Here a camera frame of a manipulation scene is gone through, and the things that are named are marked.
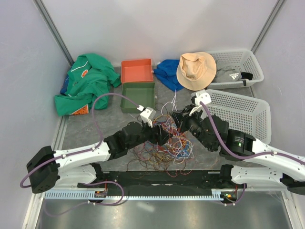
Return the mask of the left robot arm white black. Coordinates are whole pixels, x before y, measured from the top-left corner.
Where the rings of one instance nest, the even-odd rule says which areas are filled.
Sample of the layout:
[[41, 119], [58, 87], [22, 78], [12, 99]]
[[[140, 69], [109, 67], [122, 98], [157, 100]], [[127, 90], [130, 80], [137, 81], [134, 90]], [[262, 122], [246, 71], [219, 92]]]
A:
[[44, 146], [27, 163], [25, 179], [30, 181], [28, 187], [34, 194], [43, 193], [58, 185], [66, 177], [64, 173], [75, 168], [118, 159], [147, 141], [162, 146], [171, 137], [161, 125], [150, 127], [147, 123], [130, 122], [102, 142], [89, 146], [69, 150], [53, 150], [51, 146]]

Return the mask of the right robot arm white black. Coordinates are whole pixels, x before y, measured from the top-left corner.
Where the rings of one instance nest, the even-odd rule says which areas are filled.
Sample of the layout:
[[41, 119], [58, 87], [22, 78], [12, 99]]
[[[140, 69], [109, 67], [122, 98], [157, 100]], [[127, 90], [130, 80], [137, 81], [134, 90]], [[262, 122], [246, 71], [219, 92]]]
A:
[[233, 130], [227, 121], [210, 114], [207, 107], [186, 106], [170, 113], [179, 132], [190, 132], [207, 150], [232, 161], [245, 161], [265, 166], [249, 172], [241, 167], [224, 166], [218, 176], [222, 187], [235, 184], [286, 187], [288, 191], [304, 195], [305, 158], [279, 150], [244, 132]]

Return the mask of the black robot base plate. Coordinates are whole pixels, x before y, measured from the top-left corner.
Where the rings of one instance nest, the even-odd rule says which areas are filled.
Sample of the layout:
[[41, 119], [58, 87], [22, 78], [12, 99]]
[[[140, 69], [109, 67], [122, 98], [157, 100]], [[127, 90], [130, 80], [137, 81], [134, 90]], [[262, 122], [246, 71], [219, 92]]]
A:
[[212, 189], [242, 189], [231, 180], [229, 175], [209, 170], [193, 170], [187, 175], [171, 177], [157, 171], [110, 171], [98, 174], [93, 186], [78, 183], [78, 188], [106, 187], [110, 194], [121, 195], [121, 189], [115, 184], [100, 184], [101, 181], [117, 182], [123, 187], [124, 195], [210, 195]]

